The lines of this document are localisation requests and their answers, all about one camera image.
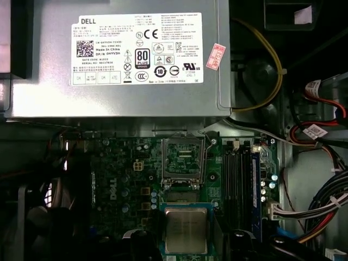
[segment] qr code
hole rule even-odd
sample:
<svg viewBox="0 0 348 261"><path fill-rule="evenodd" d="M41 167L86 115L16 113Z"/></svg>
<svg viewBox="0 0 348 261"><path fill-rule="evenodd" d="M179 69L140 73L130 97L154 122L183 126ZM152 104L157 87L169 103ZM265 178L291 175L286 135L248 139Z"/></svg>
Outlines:
<svg viewBox="0 0 348 261"><path fill-rule="evenodd" d="M77 57L94 57L94 41L77 41Z"/></svg>

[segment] power connector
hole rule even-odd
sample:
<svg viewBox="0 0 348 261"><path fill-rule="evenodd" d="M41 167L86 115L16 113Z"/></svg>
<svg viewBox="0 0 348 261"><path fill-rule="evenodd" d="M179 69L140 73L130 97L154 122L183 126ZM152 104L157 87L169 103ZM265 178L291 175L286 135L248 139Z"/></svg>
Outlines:
<svg viewBox="0 0 348 261"><path fill-rule="evenodd" d="M274 200L269 200L267 202L267 215L268 215L268 219L269 220L280 220L279 216L277 214L274 213L274 208L276 207L281 207L279 202L276 202Z"/></svg>

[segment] mounting screw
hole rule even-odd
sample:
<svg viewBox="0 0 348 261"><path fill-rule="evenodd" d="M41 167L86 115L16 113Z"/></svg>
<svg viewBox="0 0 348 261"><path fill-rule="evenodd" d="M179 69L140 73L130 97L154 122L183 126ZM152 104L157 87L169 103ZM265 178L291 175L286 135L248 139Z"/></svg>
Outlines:
<svg viewBox="0 0 348 261"><path fill-rule="evenodd" d="M103 145L108 146L110 144L110 141L108 139L103 140Z"/></svg>
<svg viewBox="0 0 348 261"><path fill-rule="evenodd" d="M234 232L234 234L236 237L239 237L239 238L244 237L244 233L242 231Z"/></svg>
<svg viewBox="0 0 348 261"><path fill-rule="evenodd" d="M284 239L282 239L282 238L275 238L274 241L278 244L282 244L285 242Z"/></svg>

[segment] chip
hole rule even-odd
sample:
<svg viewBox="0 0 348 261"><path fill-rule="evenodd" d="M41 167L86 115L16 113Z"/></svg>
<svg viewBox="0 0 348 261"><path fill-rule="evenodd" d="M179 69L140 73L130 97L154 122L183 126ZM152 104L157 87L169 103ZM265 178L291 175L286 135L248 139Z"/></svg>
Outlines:
<svg viewBox="0 0 348 261"><path fill-rule="evenodd" d="M166 254L206 254L206 208L165 208Z"/></svg>
<svg viewBox="0 0 348 261"><path fill-rule="evenodd" d="M140 189L140 195L142 195L142 196L149 196L150 195L150 188L141 188Z"/></svg>

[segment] white tag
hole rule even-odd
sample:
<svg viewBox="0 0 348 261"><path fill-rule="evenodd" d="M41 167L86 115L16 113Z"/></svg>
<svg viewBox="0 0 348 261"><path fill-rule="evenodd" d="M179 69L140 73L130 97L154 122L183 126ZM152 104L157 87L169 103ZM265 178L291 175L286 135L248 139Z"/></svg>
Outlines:
<svg viewBox="0 0 348 261"><path fill-rule="evenodd" d="M312 6L303 8L295 12L295 24L309 24L312 23Z"/></svg>
<svg viewBox="0 0 348 261"><path fill-rule="evenodd" d="M303 132L307 134L311 139L315 140L317 138L323 137L328 132L319 126L312 124L308 128L304 129Z"/></svg>
<svg viewBox="0 0 348 261"><path fill-rule="evenodd" d="M71 84L203 83L202 35L201 13L80 16Z"/></svg>
<svg viewBox="0 0 348 261"><path fill-rule="evenodd" d="M319 98L319 86L320 86L321 80L314 80L310 83L308 83L305 87L306 92L316 98Z"/></svg>

